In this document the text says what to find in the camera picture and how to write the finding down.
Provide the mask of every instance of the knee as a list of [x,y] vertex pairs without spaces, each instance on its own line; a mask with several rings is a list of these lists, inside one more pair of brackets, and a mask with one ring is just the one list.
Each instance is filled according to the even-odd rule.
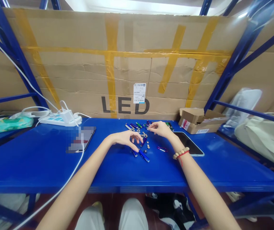
[[141,203],[136,198],[129,198],[125,203],[125,207],[142,207]]

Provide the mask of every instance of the barcode label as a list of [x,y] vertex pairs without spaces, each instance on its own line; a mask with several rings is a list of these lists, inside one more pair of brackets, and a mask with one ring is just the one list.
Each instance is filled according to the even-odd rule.
[[145,102],[146,83],[134,84],[134,104]]

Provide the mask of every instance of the table leg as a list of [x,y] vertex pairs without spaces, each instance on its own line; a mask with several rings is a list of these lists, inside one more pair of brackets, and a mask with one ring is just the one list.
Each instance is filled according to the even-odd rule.
[[[4,206],[0,205],[0,219],[13,223],[18,224],[22,222],[26,217],[18,212],[12,211],[11,209],[8,209]],[[34,220],[29,221],[27,223],[29,227],[36,228],[38,226],[38,223]]]
[[35,209],[35,197],[36,193],[29,194],[29,202],[26,215],[29,216]]

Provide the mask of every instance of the leg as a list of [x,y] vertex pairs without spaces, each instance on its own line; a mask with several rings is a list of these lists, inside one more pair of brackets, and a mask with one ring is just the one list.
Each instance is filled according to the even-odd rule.
[[94,206],[87,207],[80,215],[75,230],[105,230],[99,209]]
[[123,205],[119,230],[148,230],[144,209],[136,198],[128,199]]

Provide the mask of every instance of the white bag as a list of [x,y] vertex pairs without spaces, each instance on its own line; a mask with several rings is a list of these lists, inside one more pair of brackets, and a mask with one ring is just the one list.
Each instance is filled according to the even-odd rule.
[[[260,89],[241,88],[231,101],[231,105],[253,110],[261,96],[262,91]],[[248,113],[231,108],[226,108],[223,114],[229,118],[223,127],[230,128],[236,128],[249,116]]]
[[274,162],[274,121],[257,116],[247,118],[235,129],[242,143]]

